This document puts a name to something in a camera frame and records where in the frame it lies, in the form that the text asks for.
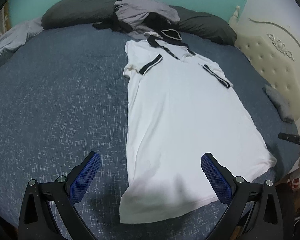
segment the blue gripper pad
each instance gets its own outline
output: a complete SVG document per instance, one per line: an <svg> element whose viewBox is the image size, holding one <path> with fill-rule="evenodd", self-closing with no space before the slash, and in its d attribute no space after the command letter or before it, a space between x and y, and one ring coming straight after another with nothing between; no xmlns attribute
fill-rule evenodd
<svg viewBox="0 0 300 240"><path fill-rule="evenodd" d="M88 163L80 171L77 178L71 184L69 190L69 200L72 205L74 205L75 203L79 203L82 200L94 176L100 168L100 163L100 155L95 152Z"/></svg>
<svg viewBox="0 0 300 240"><path fill-rule="evenodd" d="M232 200L231 187L206 154L201 157L201 168L220 202L229 205Z"/></svg>

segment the dark gray pillow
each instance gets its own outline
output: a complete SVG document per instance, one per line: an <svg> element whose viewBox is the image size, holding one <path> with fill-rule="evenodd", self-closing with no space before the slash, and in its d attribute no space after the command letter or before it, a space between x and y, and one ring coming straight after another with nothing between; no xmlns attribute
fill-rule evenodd
<svg viewBox="0 0 300 240"><path fill-rule="evenodd" d="M268 85L265 85L263 87L263 91L266 93L274 107L277 109L281 120L284 122L293 123L294 120L286 99L276 89Z"/></svg>
<svg viewBox="0 0 300 240"><path fill-rule="evenodd" d="M179 6L171 7L179 14L179 31L192 33L218 44L234 45L237 34L225 20L205 12L195 12Z"/></svg>
<svg viewBox="0 0 300 240"><path fill-rule="evenodd" d="M110 18L115 0L62 0L49 8L42 17L46 29L101 22Z"/></svg>

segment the silver bolt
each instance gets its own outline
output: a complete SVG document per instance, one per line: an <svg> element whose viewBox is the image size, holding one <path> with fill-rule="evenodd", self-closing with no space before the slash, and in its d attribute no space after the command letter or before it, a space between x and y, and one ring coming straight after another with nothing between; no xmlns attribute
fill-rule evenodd
<svg viewBox="0 0 300 240"><path fill-rule="evenodd" d="M59 176L57 179L58 182L64 182L65 180L66 180L65 176Z"/></svg>
<svg viewBox="0 0 300 240"><path fill-rule="evenodd" d="M35 184L35 180L34 179L31 179L30 181L29 181L29 185L30 186L33 186Z"/></svg>
<svg viewBox="0 0 300 240"><path fill-rule="evenodd" d="M240 177L240 176L236 177L235 180L236 180L237 182L239 182L239 183L244 182L244 178L243 178L243 177Z"/></svg>
<svg viewBox="0 0 300 240"><path fill-rule="evenodd" d="M273 183L272 183L272 181L271 180L266 180L266 184L268 185L268 186L272 186L273 185Z"/></svg>

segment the blue bedsheet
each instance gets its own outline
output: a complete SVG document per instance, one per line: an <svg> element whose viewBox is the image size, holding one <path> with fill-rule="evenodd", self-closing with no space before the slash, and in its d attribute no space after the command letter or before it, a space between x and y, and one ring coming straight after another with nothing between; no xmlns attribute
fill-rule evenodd
<svg viewBox="0 0 300 240"><path fill-rule="evenodd" d="M297 129L280 120L262 91L267 82L238 49L182 36L191 50L219 63L278 159L277 176L288 172L298 147L279 141L277 134ZM120 198L128 187L128 79L122 71L129 39L91 25L47 30L0 68L0 215L5 220L18 225L30 179L54 181L95 150L101 154L101 168L76 208L98 239L205 239L213 229L225 210L220 202L175 219L120 224ZM274 174L272 169L259 181Z"/></svg>

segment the headboard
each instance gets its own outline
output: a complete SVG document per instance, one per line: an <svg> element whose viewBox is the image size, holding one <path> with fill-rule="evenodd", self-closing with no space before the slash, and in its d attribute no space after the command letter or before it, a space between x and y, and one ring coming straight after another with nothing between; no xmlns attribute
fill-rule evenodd
<svg viewBox="0 0 300 240"><path fill-rule="evenodd" d="M229 25L237 33L235 46L253 67L288 101L295 120L300 117L300 42L284 27L266 19L237 23L237 6Z"/></svg>

